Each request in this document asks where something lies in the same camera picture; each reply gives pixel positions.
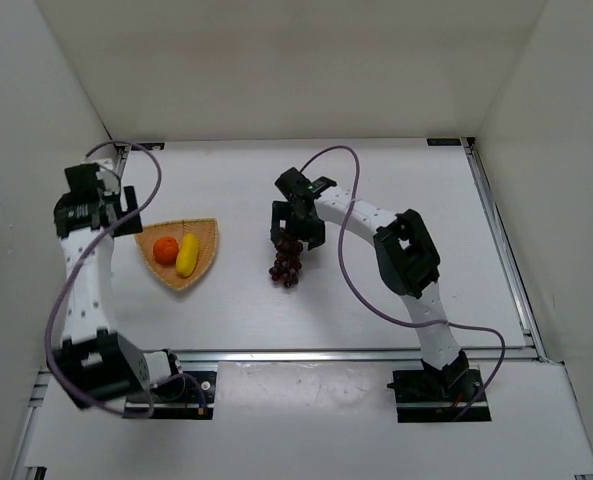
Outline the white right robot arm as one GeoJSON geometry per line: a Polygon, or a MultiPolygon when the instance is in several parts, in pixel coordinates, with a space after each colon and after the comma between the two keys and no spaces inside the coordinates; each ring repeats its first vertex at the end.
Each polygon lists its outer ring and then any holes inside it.
{"type": "Polygon", "coordinates": [[[328,224],[365,240],[374,248],[380,279],[408,312],[429,396],[480,399],[482,381],[447,324],[438,283],[440,256],[420,214],[382,210],[327,177],[311,181],[295,168],[282,173],[275,186],[284,199],[272,204],[272,242],[283,246],[292,238],[317,248],[325,243],[328,224]]]}

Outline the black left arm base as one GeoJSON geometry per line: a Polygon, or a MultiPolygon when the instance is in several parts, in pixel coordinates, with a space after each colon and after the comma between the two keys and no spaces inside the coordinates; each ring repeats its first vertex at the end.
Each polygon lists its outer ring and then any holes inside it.
{"type": "Polygon", "coordinates": [[[153,404],[151,419],[212,420],[217,387],[215,370],[186,370],[178,361],[170,373],[150,382],[148,393],[135,393],[124,400],[124,411],[146,414],[153,404]]]}

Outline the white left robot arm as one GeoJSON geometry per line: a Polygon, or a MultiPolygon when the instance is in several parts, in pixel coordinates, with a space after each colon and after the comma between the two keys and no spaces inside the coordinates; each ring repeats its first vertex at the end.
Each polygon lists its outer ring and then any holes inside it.
{"type": "Polygon", "coordinates": [[[109,159],[67,168],[69,190],[54,207],[56,235],[73,281],[64,296],[61,339],[48,351],[81,409],[89,408],[87,397],[108,402],[148,390],[160,393],[182,379],[175,354],[145,353],[114,327],[114,240],[143,230],[135,190],[121,183],[123,169],[109,159]]]}

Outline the dark red fake grapes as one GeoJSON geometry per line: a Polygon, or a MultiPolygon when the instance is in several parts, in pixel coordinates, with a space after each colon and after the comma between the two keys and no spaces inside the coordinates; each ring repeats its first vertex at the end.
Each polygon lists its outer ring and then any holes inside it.
{"type": "Polygon", "coordinates": [[[300,254],[304,250],[302,242],[290,235],[284,227],[280,227],[274,247],[275,260],[268,270],[271,280],[286,289],[296,286],[302,270],[300,260],[300,254]]]}

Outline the yellow fake lemon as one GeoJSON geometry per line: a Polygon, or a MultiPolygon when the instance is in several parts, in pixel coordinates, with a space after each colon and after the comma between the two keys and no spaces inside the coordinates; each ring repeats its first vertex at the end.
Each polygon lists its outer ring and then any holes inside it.
{"type": "Polygon", "coordinates": [[[181,242],[175,262],[176,273],[181,277],[189,277],[195,270],[200,242],[193,233],[187,233],[181,242]]]}

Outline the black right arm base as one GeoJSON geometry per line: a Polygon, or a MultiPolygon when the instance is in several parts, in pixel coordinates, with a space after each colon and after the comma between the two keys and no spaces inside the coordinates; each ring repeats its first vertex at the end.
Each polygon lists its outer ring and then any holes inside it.
{"type": "Polygon", "coordinates": [[[394,392],[398,423],[490,422],[485,394],[464,413],[483,386],[480,370],[470,368],[455,385],[443,391],[424,370],[395,370],[387,388],[394,392]]]}

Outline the fake orange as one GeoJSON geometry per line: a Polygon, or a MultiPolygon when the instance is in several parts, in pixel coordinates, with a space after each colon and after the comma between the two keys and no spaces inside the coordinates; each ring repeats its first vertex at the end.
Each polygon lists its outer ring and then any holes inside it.
{"type": "Polygon", "coordinates": [[[157,239],[152,246],[155,261],[161,265],[173,265],[179,253],[178,241],[172,236],[157,239]]]}

